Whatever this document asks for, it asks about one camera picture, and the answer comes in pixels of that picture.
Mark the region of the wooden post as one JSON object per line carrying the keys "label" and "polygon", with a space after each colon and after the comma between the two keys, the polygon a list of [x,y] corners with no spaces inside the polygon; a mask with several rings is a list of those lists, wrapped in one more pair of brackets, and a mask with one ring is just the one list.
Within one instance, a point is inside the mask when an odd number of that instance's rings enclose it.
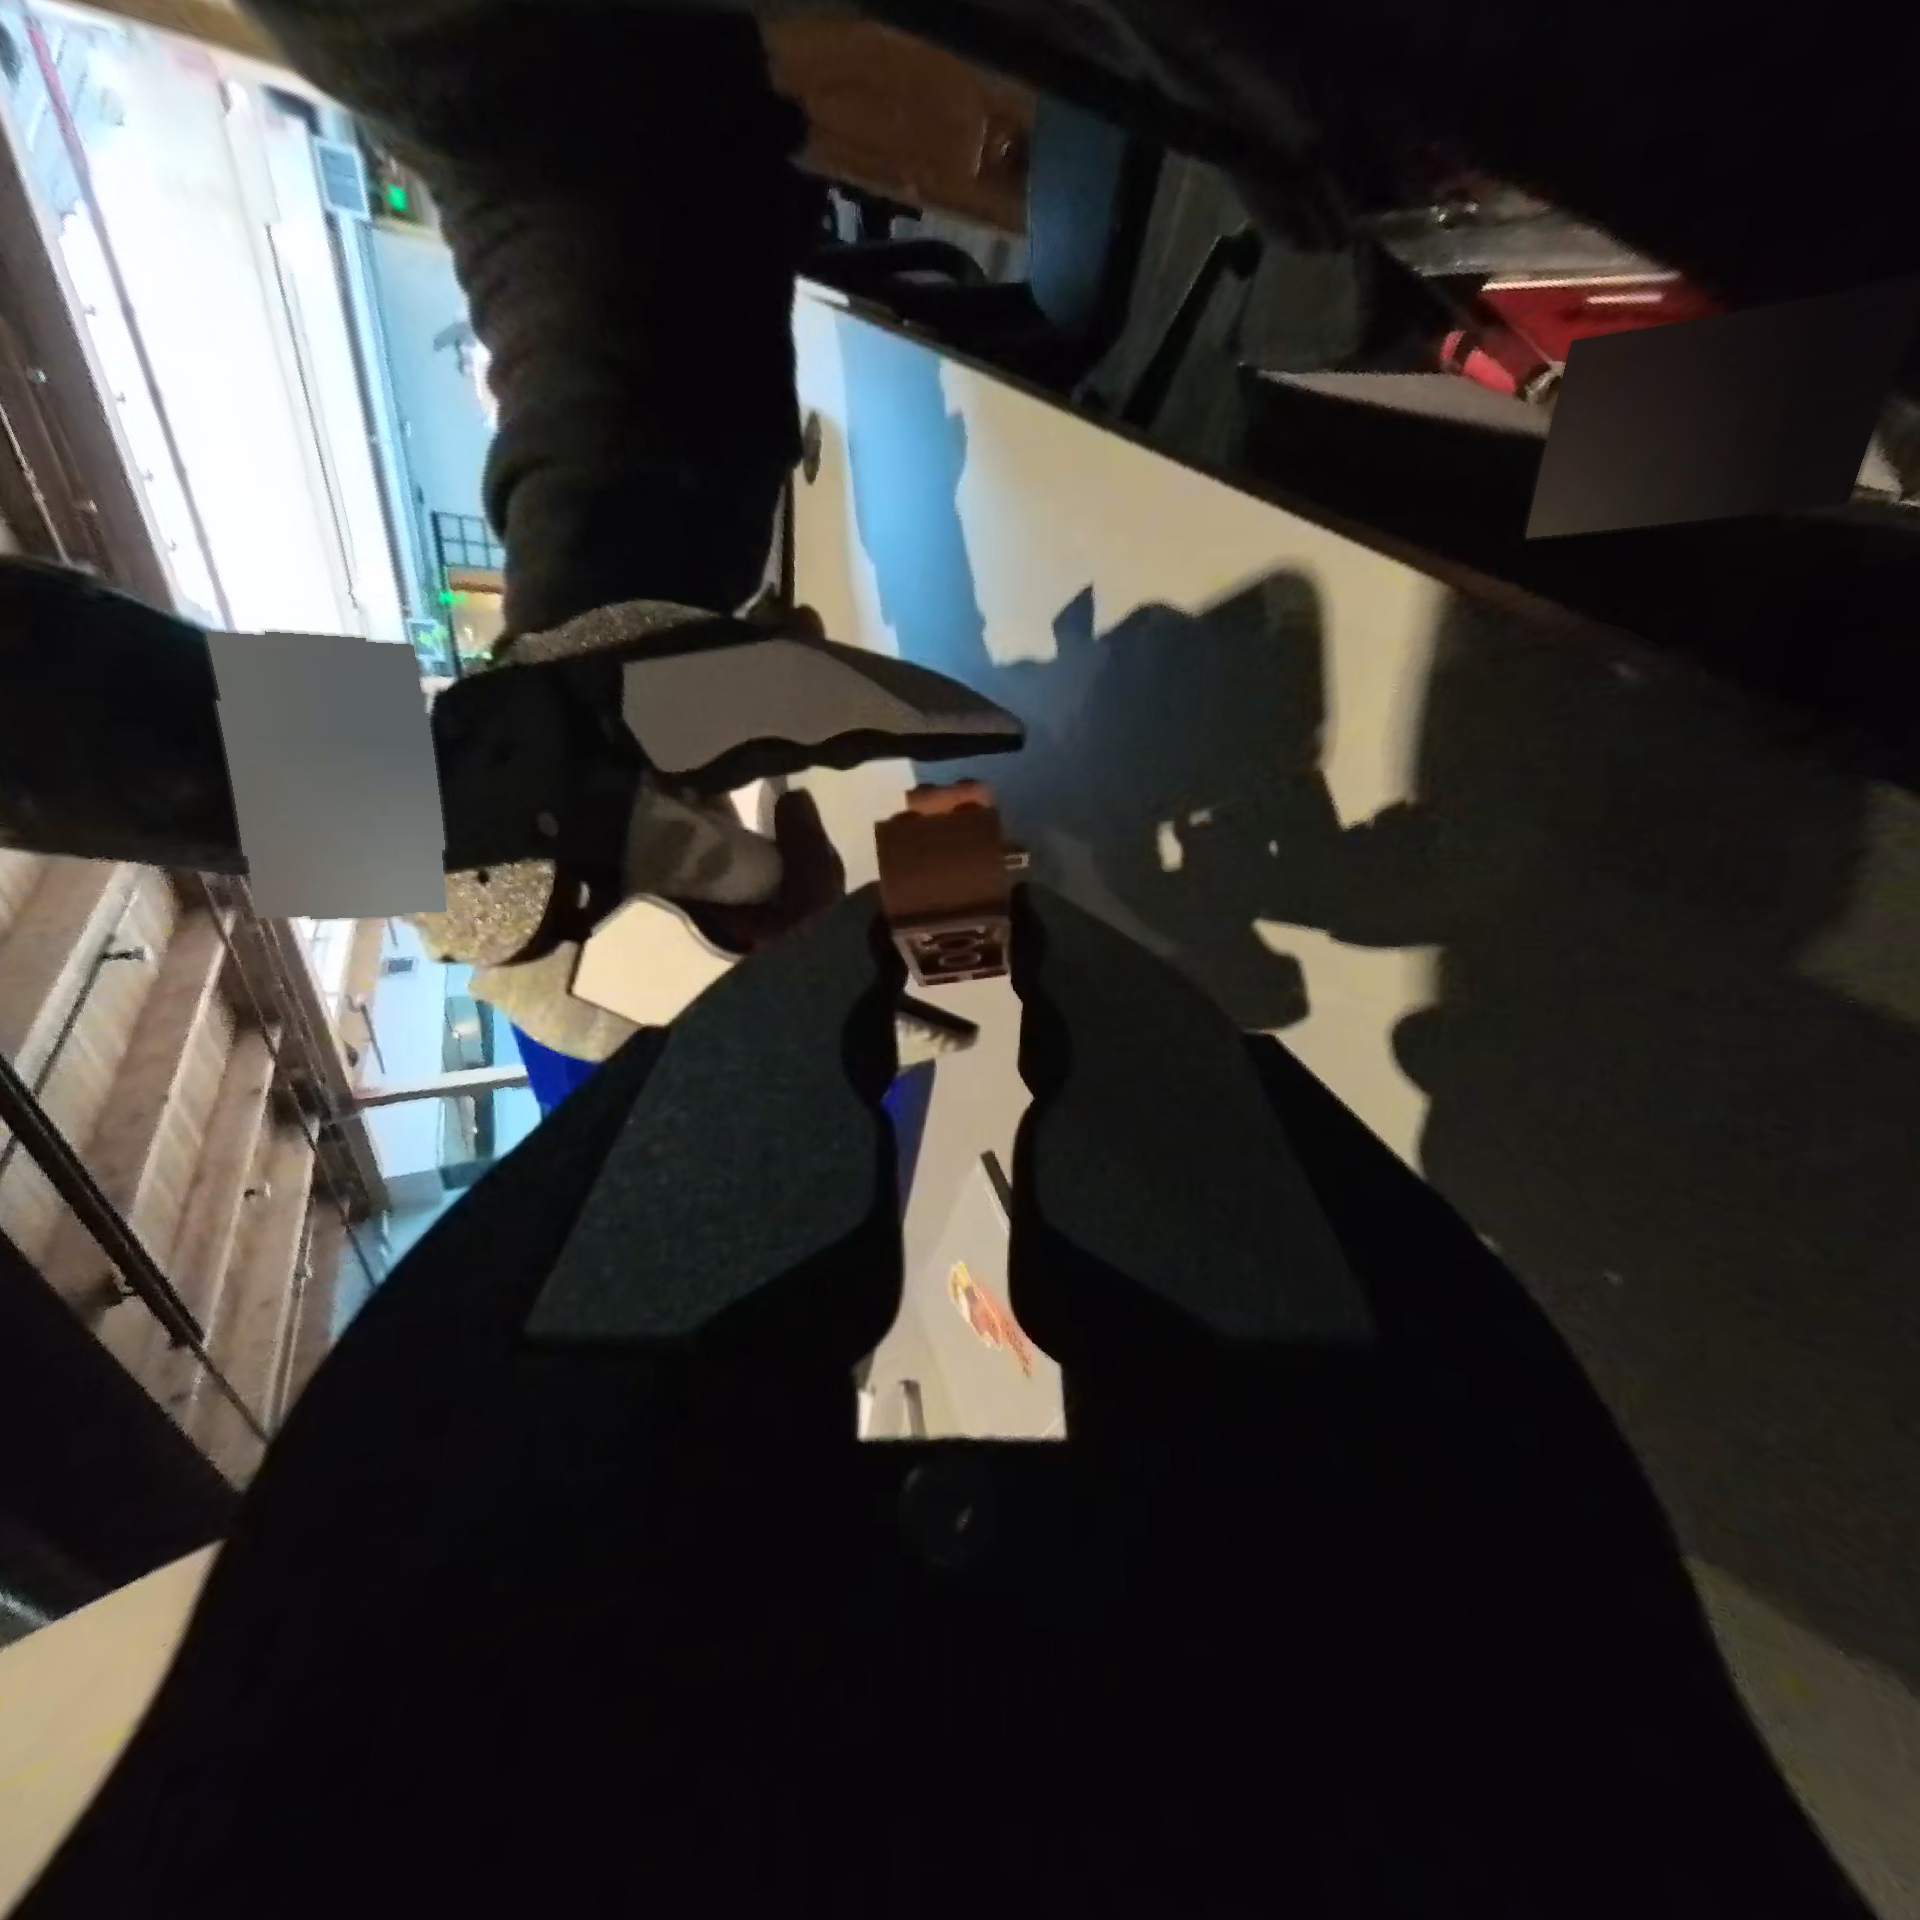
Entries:
{"label": "wooden post", "polygon": [[762,28],[804,120],[797,164],[829,184],[1024,232],[1037,92],[880,23],[806,14]]}

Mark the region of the grey desk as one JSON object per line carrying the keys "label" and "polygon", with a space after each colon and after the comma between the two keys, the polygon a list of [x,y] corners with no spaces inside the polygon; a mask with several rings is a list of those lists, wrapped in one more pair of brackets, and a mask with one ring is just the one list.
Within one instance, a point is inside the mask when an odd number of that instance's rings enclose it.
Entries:
{"label": "grey desk", "polygon": [[[1364,800],[1411,791],[1411,716],[1444,610],[1437,582],[1069,421],[991,375],[946,370],[924,344],[853,320],[826,294],[797,294],[795,342],[799,394],[823,408],[820,477],[799,484],[795,506],[797,585],[832,637],[902,656],[887,608],[926,606],[967,628],[959,665],[1043,666],[1061,645],[1052,618],[1090,588],[1095,642],[1144,608],[1181,628],[1187,637],[1175,633],[1171,645],[1191,650],[1203,642],[1188,630],[1200,614],[1220,612],[1267,576],[1298,573],[1323,593],[1335,647],[1335,807],[1357,817]],[[880,548],[860,530],[861,474],[878,481],[883,465],[893,472],[902,461],[906,479],[933,479],[933,457],[958,446],[962,430],[967,447],[959,477],[944,481],[946,504],[906,513],[908,558],[918,561],[926,545],[944,567],[939,577],[956,568],[958,585],[883,585],[874,561]],[[1287,1042],[1413,1162],[1428,1098],[1387,1063],[1387,1023],[1416,1008],[1435,961],[1423,949],[1378,952],[1325,932],[1295,935],[1311,1012]],[[991,1042],[946,1063],[928,1150],[942,1167],[962,1145],[986,1145],[989,1120],[1010,1126],[1024,1101],[1010,1052],[1010,990],[999,982],[956,997],[987,1023]],[[182,1570],[150,1575],[134,1599],[110,1599],[108,1622],[80,1639],[78,1628],[56,1628],[56,1655],[5,1655],[5,1666],[45,1669],[55,1698],[99,1694],[101,1705],[114,1703],[99,1737],[61,1734],[70,1759],[29,1769],[19,1786],[6,1782],[5,1890],[16,1890],[26,1865],[45,1853],[55,1809],[74,1809],[80,1786],[103,1776],[131,1730],[133,1705],[152,1690],[158,1656],[174,1647],[207,1556],[192,1551]],[[1706,1564],[1691,1575],[1743,1705],[1864,1900],[1876,1914],[1916,1914],[1916,1694],[1733,1575]],[[52,1669],[69,1653],[78,1658],[82,1644],[108,1658],[111,1679],[55,1682]]]}

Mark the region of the person's right forearm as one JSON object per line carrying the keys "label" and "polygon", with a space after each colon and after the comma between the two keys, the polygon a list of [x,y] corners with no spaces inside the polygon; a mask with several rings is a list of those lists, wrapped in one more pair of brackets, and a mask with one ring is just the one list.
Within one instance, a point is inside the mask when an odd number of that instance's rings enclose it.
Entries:
{"label": "person's right forearm", "polygon": [[747,606],[799,457],[799,110],[744,15],[484,7],[419,135],[496,436],[508,633]]}

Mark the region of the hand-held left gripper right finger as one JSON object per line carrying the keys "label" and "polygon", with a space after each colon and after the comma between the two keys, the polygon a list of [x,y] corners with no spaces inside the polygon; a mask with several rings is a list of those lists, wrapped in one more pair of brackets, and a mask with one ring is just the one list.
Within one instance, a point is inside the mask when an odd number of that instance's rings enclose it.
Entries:
{"label": "hand-held left gripper right finger", "polygon": [[1050,887],[1016,893],[1014,1197],[1069,1255],[1229,1342],[1371,1342],[1376,1318],[1235,1020]]}

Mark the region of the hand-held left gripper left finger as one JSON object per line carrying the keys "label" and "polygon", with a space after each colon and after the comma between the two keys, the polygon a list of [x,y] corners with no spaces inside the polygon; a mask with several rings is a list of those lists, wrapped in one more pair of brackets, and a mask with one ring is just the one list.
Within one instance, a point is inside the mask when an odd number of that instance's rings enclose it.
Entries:
{"label": "hand-held left gripper left finger", "polygon": [[528,1318],[534,1340],[880,1340],[902,1294],[902,967],[880,889],[739,961],[656,1064]]}

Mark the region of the grey instruction booklet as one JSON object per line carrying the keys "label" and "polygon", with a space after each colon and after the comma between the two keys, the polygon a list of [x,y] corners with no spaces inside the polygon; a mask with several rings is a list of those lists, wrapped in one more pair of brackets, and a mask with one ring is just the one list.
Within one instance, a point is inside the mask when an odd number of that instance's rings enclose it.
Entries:
{"label": "grey instruction booklet", "polygon": [[979,1153],[906,1273],[888,1334],[866,1360],[855,1392],[861,1442],[1066,1439],[1061,1368],[1013,1311],[1010,1199],[1002,1157]]}

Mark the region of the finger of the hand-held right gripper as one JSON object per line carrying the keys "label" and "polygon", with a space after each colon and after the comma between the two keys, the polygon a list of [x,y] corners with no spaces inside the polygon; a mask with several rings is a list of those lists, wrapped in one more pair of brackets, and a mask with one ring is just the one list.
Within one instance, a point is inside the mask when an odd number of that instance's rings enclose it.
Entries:
{"label": "finger of the hand-held right gripper", "polygon": [[669,781],[964,760],[1024,745],[1024,721],[968,682],[797,633],[623,640],[618,671],[621,719]]}
{"label": "finger of the hand-held right gripper", "polygon": [[568,981],[575,1000],[635,1025],[668,1025],[736,967],[682,908],[627,901],[581,946]]}

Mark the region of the tan and brown brick figure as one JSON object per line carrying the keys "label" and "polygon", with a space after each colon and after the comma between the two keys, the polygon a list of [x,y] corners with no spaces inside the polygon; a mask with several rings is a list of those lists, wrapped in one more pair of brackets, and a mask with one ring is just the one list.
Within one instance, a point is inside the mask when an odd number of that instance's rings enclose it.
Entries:
{"label": "tan and brown brick figure", "polygon": [[880,911],[906,970],[924,990],[971,984],[1013,969],[1013,898],[1028,852],[976,780],[917,784],[876,822]]}

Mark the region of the red plastic case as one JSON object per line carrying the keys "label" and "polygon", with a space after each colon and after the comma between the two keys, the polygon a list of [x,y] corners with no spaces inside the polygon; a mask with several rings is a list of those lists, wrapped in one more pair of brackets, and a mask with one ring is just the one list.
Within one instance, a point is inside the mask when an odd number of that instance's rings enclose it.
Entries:
{"label": "red plastic case", "polygon": [[1488,393],[1548,405],[1575,342],[1710,320],[1723,304],[1670,272],[1470,279],[1434,365]]}

